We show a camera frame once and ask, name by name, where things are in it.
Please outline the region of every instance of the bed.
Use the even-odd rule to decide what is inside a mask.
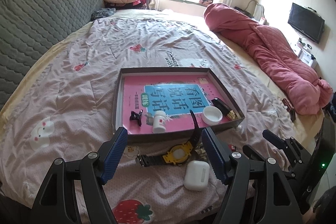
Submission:
[[[31,208],[55,158],[81,159],[111,138],[112,101],[120,68],[188,64],[210,67],[244,112],[245,120],[237,128],[220,133],[220,139],[235,145],[238,151],[250,144],[263,156],[274,157],[283,168],[289,163],[282,152],[262,138],[264,129],[281,138],[294,136],[311,151],[322,124],[322,110],[317,115],[297,115],[292,123],[281,103],[285,98],[282,91],[240,47],[210,32],[203,18],[123,10],[87,23],[52,46],[2,108],[2,192]],[[41,134],[40,141],[38,130],[44,127],[47,132]],[[138,153],[165,153],[180,142],[128,147],[113,180],[104,187],[112,210],[126,205],[119,213],[127,214],[141,205],[147,208],[142,221],[165,224],[215,213],[226,187],[213,172],[207,189],[193,192],[183,186],[185,165],[144,168],[135,162]],[[76,195],[82,222],[89,223],[79,184]],[[252,187],[248,195],[253,195]]]

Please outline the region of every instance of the pink comforter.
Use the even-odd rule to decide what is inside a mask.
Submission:
[[[297,113],[316,114],[330,101],[332,88],[292,51],[283,33],[221,3],[204,11],[209,29],[241,46],[284,91]]]

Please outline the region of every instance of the gray quilted headboard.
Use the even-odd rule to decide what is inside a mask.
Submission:
[[[34,63],[102,5],[102,0],[0,0],[0,109]]]

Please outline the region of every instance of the silver bolt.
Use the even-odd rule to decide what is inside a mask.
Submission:
[[[270,163],[270,164],[275,164],[277,161],[273,158],[268,158],[267,161]]]
[[[233,152],[233,153],[232,153],[232,157],[234,157],[234,158],[236,158],[236,159],[239,159],[241,156],[242,156],[242,155],[241,155],[241,153],[239,153],[239,152]]]
[[[97,158],[98,154],[96,152],[91,152],[88,154],[88,158],[89,159],[95,159]]]
[[[60,165],[63,162],[61,158],[55,159],[54,164]]]

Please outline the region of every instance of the television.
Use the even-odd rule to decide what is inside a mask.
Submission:
[[[293,3],[288,24],[310,40],[319,43],[324,31],[324,19],[313,11]]]

